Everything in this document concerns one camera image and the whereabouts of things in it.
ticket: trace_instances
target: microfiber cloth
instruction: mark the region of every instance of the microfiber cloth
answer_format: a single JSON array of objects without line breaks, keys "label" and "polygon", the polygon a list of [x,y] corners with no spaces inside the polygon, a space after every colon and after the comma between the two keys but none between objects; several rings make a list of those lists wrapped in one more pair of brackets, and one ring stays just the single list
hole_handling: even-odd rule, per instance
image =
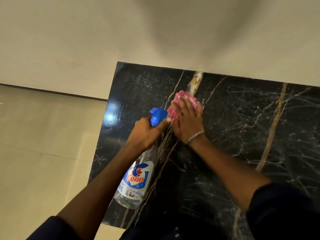
[{"label": "microfiber cloth", "polygon": [[[194,96],[192,96],[190,93],[182,91],[182,90],[180,92],[177,92],[176,95],[174,96],[173,101],[176,103],[178,108],[180,108],[180,104],[178,103],[178,96],[181,96],[181,98],[183,98],[184,96],[187,96],[190,99],[190,102],[194,108],[194,113],[195,114],[198,113],[198,106],[197,106],[198,100]],[[172,108],[171,105],[169,106],[167,111],[168,111],[169,118],[175,119],[175,120],[178,118],[177,113],[174,111],[174,109]]]}]

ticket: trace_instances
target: silver bracelet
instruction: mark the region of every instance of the silver bracelet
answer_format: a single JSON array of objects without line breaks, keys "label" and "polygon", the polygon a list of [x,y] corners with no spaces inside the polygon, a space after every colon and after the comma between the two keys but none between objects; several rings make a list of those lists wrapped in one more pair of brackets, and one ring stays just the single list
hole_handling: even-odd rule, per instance
[{"label": "silver bracelet", "polygon": [[189,145],[190,142],[191,142],[195,137],[197,137],[198,135],[200,135],[200,134],[202,134],[202,133],[204,133],[204,132],[205,132],[204,130],[201,130],[201,131],[195,133],[193,136],[190,137],[190,139],[188,140],[188,142],[187,142],[186,144]]}]

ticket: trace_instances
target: transparent plastic bottle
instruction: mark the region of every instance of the transparent plastic bottle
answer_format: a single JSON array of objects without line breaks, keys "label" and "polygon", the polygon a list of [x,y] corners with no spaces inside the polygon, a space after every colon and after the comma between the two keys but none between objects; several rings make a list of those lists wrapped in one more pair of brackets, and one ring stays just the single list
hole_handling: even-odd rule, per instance
[{"label": "transparent plastic bottle", "polygon": [[140,206],[157,161],[158,146],[154,144],[131,165],[114,194],[114,199],[120,205],[129,209],[137,209]]}]

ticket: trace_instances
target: dark sleeve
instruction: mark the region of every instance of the dark sleeve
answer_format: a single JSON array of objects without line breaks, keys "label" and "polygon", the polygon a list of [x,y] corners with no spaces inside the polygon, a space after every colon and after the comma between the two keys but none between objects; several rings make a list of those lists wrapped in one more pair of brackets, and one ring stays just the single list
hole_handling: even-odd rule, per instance
[{"label": "dark sleeve", "polygon": [[76,232],[64,220],[57,216],[49,217],[27,240],[81,240]]},{"label": "dark sleeve", "polygon": [[246,216],[255,240],[318,236],[320,214],[312,200],[285,185],[272,183],[256,190]]}]

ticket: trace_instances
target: hand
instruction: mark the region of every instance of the hand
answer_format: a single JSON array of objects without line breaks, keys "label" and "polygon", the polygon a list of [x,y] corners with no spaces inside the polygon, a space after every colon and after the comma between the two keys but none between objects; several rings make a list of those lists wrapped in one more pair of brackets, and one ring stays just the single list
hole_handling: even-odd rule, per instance
[{"label": "hand", "polygon": [[167,121],[171,122],[171,128],[176,137],[187,143],[191,136],[204,130],[202,124],[203,108],[198,101],[198,113],[195,115],[195,110],[188,97],[179,98],[178,103],[180,108],[174,101],[171,102],[171,105],[174,111],[176,111],[179,120],[168,118]]},{"label": "hand", "polygon": [[169,123],[164,119],[157,127],[150,125],[151,117],[145,117],[136,121],[134,128],[127,140],[127,145],[132,145],[141,153],[150,149],[161,133],[169,127]]}]

